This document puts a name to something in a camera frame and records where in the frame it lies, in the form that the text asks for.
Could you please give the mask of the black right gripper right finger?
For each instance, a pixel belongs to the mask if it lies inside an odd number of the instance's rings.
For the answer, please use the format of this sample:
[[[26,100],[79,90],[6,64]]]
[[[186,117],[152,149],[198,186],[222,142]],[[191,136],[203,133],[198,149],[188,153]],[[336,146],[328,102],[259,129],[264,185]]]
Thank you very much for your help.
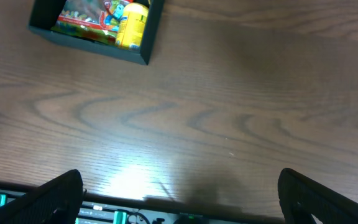
[[[286,223],[358,224],[358,203],[293,169],[281,171],[278,197]]]

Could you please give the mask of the Haribo worms candy bag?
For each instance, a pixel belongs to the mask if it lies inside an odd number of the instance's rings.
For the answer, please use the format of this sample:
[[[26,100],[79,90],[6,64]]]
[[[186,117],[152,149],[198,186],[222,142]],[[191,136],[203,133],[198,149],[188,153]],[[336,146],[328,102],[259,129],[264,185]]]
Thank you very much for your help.
[[[52,30],[113,45],[124,8],[133,0],[66,0]]]

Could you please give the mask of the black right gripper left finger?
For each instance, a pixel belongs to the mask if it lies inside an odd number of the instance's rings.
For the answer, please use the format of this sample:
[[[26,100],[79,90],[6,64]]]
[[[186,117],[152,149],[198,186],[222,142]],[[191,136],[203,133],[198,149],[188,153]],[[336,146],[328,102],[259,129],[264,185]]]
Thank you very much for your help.
[[[0,184],[0,223],[75,223],[83,196],[76,169],[36,188]]]

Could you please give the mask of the yellow Mentos bottle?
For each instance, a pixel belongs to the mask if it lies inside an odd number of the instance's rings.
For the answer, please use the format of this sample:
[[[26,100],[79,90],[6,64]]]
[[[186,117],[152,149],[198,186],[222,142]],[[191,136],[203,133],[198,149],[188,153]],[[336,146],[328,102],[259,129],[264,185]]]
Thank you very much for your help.
[[[148,13],[149,9],[145,5],[136,2],[124,8],[116,36],[116,47],[131,51],[140,50]]]

